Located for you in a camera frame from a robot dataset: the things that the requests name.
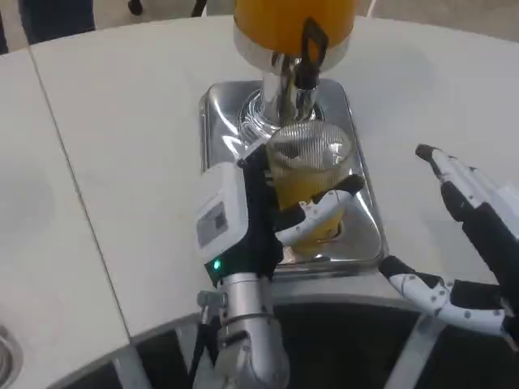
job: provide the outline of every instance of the black tap handle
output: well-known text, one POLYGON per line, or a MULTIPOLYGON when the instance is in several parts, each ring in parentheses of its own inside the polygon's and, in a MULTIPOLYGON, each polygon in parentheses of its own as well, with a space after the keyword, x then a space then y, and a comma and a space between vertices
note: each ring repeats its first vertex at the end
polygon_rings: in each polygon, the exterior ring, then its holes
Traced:
POLYGON ((313 89, 317 86, 319 69, 328 49, 328 35, 312 18, 308 18, 302 28, 301 62, 295 71, 295 84, 300 89, 313 89), (317 45, 317 61, 310 57, 310 41, 317 45))

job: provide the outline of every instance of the orange tank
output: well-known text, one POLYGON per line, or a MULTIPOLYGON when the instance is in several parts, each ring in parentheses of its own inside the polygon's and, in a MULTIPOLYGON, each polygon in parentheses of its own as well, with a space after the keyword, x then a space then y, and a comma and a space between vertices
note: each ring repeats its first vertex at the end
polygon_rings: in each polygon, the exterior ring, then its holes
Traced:
POLYGON ((234 20, 258 45, 299 55, 302 26, 309 17, 328 35, 328 47, 341 43, 354 25, 355 0, 235 0, 234 20))

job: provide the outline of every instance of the chrome base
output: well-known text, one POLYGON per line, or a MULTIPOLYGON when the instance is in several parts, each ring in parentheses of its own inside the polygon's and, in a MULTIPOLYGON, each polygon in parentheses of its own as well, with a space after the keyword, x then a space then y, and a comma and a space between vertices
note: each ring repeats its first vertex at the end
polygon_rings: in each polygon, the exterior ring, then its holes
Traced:
MULTIPOLYGON (((262 91, 254 91, 243 103, 238 115, 238 132, 243 143, 248 146, 259 138, 270 138, 281 128, 279 123, 269 120, 264 114, 262 91)), ((304 120, 323 119, 323 113, 316 105, 304 120)))
MULTIPOLYGON (((237 160, 245 151, 240 122, 247 106, 255 101, 261 81, 219 83, 209 88, 200 101, 202 169, 222 161, 237 160)), ((327 122, 344 129, 352 142, 347 164, 351 173, 363 176, 367 186, 345 210, 340 233, 321 244, 320 253, 311 257, 285 248, 285 259, 276 269, 276 277, 339 276, 369 271, 386 255, 386 241, 375 204, 366 164, 358 144, 350 105, 339 83, 322 79, 316 112, 327 122)))

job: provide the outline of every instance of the green indicator light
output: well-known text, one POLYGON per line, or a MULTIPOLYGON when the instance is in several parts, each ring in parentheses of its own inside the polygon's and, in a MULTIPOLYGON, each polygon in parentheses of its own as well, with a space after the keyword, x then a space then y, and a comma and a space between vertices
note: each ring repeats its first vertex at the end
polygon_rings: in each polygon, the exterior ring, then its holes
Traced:
POLYGON ((213 268, 214 270, 218 270, 220 267, 221 267, 221 260, 220 260, 220 259, 216 259, 216 260, 212 263, 212 268, 213 268))

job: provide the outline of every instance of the robotic hand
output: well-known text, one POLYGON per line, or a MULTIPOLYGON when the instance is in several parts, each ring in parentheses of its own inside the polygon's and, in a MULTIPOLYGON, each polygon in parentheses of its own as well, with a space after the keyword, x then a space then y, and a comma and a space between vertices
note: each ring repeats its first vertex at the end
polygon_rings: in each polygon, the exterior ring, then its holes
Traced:
POLYGON ((364 185, 353 174, 310 202, 280 211, 266 168, 264 146, 259 146, 236 164, 215 165, 200 180, 198 251, 217 291, 198 296, 202 321, 190 386, 204 347, 210 344, 209 322, 216 315, 221 322, 219 353, 209 351, 227 387, 283 389, 288 385, 289 363, 272 310, 270 280, 283 259, 283 246, 293 245, 337 214, 364 185))
POLYGON ((519 345, 519 191, 499 188, 479 170, 440 149, 421 144, 416 154, 440 180, 445 207, 462 225, 498 285, 417 273, 389 256, 380 272, 422 311, 453 326, 505 337, 519 345))

